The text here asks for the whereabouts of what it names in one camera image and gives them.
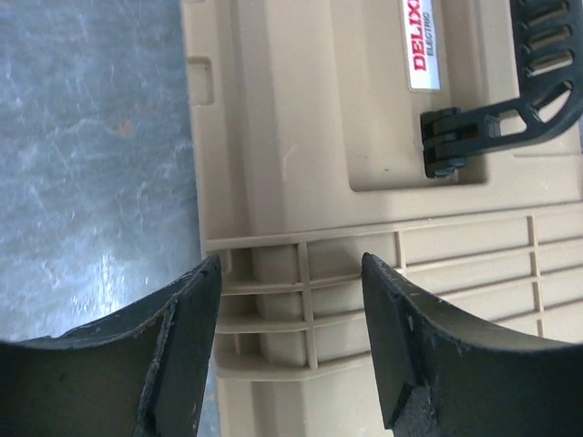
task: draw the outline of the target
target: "gray surface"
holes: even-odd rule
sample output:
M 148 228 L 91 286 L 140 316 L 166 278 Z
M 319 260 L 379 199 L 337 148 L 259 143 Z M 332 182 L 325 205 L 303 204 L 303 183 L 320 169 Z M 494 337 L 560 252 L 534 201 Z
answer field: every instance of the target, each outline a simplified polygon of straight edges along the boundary
M 22 340 L 168 284 L 199 223 L 178 0 L 0 11 L 0 338 Z

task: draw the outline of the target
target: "black curved edge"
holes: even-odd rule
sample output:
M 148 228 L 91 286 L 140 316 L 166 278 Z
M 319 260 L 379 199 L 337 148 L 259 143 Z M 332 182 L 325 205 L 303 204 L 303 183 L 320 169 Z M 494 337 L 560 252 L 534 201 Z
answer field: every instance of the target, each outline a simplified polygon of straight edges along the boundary
M 0 435 L 196 435 L 220 290 L 211 257 L 61 337 L 0 341 Z
M 362 276 L 384 426 L 395 437 L 583 435 L 583 345 L 481 320 L 368 253 Z

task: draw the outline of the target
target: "beige plastic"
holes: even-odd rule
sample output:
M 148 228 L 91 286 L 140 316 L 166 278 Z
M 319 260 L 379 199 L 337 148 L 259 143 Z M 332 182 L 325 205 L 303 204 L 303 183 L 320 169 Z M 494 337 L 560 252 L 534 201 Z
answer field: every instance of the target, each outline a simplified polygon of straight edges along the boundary
M 508 1 L 433 1 L 437 92 L 408 87 L 401 3 L 182 0 L 224 437 L 389 435 L 365 251 L 480 317 L 583 341 L 578 128 L 427 179 L 421 112 L 517 94 Z

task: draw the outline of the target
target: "black rubber piece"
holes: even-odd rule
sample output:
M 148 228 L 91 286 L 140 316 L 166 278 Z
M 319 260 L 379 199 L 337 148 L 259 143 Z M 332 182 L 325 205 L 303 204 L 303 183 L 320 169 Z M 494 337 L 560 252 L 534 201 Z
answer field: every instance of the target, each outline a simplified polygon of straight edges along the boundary
M 422 114 L 429 178 L 449 176 L 475 155 L 549 141 L 583 114 L 583 2 L 509 2 L 520 96 L 467 112 L 450 107 Z M 543 121 L 538 111 L 568 91 L 565 105 Z M 515 115 L 522 118 L 525 130 L 502 135 L 501 121 Z
M 583 345 L 501 328 L 363 256 L 384 426 L 395 437 L 583 435 Z
M 220 288 L 212 257 L 62 337 L 0 342 L 0 435 L 196 435 Z

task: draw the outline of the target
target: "plastic tool case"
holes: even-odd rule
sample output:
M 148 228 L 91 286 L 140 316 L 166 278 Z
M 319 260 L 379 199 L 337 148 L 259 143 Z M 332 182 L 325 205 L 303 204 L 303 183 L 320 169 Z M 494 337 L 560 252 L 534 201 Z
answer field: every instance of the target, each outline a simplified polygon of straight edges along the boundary
M 515 53 L 518 4 L 537 7 L 527 27 L 557 24 L 518 35 L 546 57 Z M 580 97 L 575 6 L 182 0 L 202 246 L 223 266 L 224 437 L 387 435 L 365 251 L 481 318 L 583 340 L 578 127 L 507 144 L 532 143 L 540 120 L 556 134 Z M 557 66 L 566 78 L 529 94 Z M 444 119 L 508 101 L 469 124 Z

